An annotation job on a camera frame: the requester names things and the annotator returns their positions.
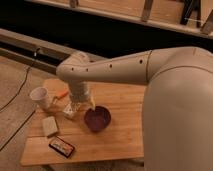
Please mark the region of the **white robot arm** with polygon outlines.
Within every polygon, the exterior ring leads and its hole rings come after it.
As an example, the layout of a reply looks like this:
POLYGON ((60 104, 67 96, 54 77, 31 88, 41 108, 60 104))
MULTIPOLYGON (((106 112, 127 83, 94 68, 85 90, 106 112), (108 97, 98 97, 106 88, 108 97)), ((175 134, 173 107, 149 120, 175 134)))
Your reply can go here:
POLYGON ((213 171, 213 53, 176 47, 92 62, 77 51, 56 73, 75 102, 88 99, 88 81, 144 85, 145 170, 213 171))

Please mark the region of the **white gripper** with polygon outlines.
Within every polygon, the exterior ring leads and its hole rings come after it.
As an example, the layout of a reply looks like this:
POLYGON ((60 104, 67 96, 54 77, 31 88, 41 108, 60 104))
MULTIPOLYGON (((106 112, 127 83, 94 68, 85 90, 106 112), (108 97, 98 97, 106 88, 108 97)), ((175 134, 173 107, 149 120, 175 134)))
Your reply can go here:
MULTIPOLYGON (((86 102, 90 98, 90 90, 85 82, 71 82, 68 84, 70 90, 70 99, 75 103, 86 102)), ((94 99, 89 99, 89 104, 92 110, 95 110, 96 104, 94 99)))

